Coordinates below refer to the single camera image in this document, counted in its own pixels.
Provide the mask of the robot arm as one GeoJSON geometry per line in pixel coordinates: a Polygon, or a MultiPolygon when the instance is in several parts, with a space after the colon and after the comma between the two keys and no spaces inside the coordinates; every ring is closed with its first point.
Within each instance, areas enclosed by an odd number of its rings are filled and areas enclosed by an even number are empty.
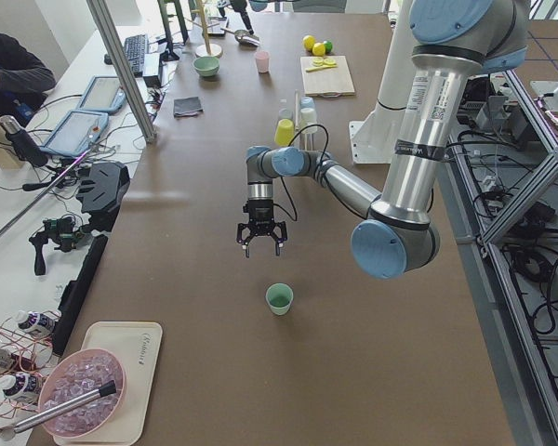
{"type": "Polygon", "coordinates": [[[248,0],[250,8],[254,12],[263,11],[268,5],[275,5],[280,3],[297,3],[299,0],[248,0]]]}
{"type": "Polygon", "coordinates": [[[365,183],[325,151],[288,144],[251,147],[246,155],[248,220],[236,234],[243,248],[260,236],[277,245],[286,241],[286,225],[273,215],[272,183],[278,177],[311,177],[361,215],[351,249],[366,274],[395,278],[434,259],[440,239],[428,204],[462,94],[472,76],[510,70],[524,61],[529,4],[416,1],[399,21],[411,32],[416,72],[383,189],[365,183]]]}

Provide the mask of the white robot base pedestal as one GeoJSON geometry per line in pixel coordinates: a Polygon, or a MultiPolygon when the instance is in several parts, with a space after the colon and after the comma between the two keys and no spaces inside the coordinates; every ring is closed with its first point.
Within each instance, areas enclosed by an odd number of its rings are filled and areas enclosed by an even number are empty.
{"type": "Polygon", "coordinates": [[[351,121],[355,164],[388,164],[394,155],[416,67],[411,60],[417,40],[410,28],[412,0],[403,1],[394,27],[375,109],[363,121],[351,121]]]}

